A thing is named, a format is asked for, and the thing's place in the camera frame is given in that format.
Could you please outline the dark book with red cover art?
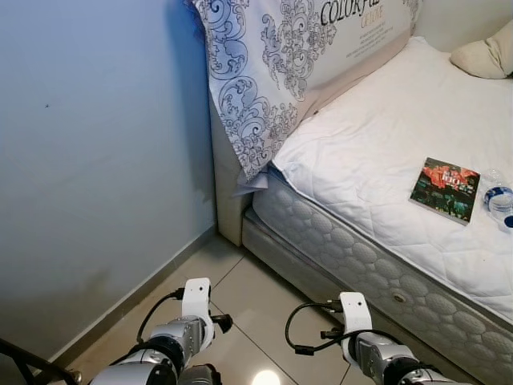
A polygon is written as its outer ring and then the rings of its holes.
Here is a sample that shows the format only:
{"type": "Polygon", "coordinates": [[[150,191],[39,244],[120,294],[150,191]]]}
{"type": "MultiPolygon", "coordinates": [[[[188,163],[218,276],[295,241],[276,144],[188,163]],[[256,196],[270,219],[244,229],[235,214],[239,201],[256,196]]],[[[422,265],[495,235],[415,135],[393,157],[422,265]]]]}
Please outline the dark book with red cover art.
{"type": "Polygon", "coordinates": [[[410,201],[467,226],[480,181],[481,175],[476,170],[428,157],[415,181],[410,201]]]}

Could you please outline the grey robot left leg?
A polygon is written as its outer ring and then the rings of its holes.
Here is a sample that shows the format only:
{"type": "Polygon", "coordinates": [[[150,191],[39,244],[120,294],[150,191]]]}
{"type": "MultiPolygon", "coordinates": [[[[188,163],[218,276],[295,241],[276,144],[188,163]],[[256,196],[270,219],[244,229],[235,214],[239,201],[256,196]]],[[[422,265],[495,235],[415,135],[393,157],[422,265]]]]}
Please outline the grey robot left leg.
{"type": "Polygon", "coordinates": [[[176,385],[223,385],[221,373],[212,364],[195,364],[183,369],[176,385]]]}

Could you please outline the grey bed base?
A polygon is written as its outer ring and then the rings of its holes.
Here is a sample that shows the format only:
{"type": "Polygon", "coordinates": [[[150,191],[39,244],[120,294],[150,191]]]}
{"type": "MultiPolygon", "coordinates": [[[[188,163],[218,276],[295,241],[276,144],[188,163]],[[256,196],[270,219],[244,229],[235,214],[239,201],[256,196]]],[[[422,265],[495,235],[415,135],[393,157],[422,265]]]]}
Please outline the grey bed base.
{"type": "Polygon", "coordinates": [[[344,225],[327,220],[316,227],[305,220],[280,235],[247,209],[242,239],[309,298],[363,293],[374,325],[402,338],[443,373],[482,385],[513,385],[508,322],[344,225]]]}

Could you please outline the beige headboard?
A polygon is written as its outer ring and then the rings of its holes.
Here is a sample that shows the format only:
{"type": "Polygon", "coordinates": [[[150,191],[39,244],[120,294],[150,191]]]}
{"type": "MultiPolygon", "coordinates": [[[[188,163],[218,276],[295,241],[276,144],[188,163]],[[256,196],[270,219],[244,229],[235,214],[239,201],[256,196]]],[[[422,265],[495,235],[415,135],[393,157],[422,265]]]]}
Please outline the beige headboard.
{"type": "Polygon", "coordinates": [[[210,140],[212,140],[213,172],[215,173],[217,230],[234,245],[242,246],[244,212],[252,202],[252,194],[236,196],[240,162],[233,150],[224,125],[217,114],[215,102],[209,100],[210,140]]]}

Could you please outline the white quilted mattress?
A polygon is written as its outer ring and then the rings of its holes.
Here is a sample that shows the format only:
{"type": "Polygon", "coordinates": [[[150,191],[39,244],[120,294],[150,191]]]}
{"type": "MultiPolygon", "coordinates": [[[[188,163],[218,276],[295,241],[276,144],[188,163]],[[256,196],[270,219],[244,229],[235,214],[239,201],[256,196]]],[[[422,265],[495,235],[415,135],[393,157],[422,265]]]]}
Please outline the white quilted mattress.
{"type": "Polygon", "coordinates": [[[280,235],[333,221],[513,322],[513,239],[483,175],[513,168],[513,82],[480,79],[413,38],[289,137],[254,212],[280,235]],[[410,201],[425,159],[481,175],[467,226],[410,201]]]}

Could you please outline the clear plastic water bottle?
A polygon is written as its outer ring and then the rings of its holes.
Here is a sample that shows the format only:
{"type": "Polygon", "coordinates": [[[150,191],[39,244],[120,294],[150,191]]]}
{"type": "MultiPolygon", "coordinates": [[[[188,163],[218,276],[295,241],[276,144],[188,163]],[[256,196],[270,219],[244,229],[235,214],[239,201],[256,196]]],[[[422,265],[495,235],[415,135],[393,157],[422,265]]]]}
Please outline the clear plastic water bottle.
{"type": "Polygon", "coordinates": [[[513,191],[508,180],[495,168],[488,169],[483,175],[485,191],[483,204],[491,219],[497,221],[502,231],[513,231],[513,191]]]}

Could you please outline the floral patterned white bedsheet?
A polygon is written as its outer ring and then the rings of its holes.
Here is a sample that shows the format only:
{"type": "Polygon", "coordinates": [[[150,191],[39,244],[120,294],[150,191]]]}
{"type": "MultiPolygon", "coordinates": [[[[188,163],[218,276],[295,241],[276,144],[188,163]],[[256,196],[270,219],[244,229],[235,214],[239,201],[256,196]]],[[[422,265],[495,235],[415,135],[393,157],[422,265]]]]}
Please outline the floral patterned white bedsheet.
{"type": "Polygon", "coordinates": [[[237,170],[235,194],[267,187],[305,119],[394,58],[424,0],[187,0],[208,54],[208,88],[237,170]]]}

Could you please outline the beige plush toy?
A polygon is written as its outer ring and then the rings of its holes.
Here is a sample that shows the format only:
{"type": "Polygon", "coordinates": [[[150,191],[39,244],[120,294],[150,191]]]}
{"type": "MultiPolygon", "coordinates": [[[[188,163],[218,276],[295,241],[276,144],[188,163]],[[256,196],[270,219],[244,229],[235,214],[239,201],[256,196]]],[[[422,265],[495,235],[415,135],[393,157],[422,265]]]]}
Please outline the beige plush toy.
{"type": "Polygon", "coordinates": [[[513,73],[513,21],[495,35],[454,49],[450,62],[469,75],[506,79],[513,73]]]}

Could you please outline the black metal frame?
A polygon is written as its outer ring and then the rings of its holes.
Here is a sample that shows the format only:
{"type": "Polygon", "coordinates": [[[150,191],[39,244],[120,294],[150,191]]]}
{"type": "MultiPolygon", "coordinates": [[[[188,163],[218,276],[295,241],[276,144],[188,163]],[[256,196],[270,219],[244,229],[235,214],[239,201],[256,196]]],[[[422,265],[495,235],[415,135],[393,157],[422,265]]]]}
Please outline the black metal frame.
{"type": "Polygon", "coordinates": [[[82,377],[77,371],[47,362],[3,338],[0,338],[0,355],[12,359],[26,385],[81,385],[82,377]]]}

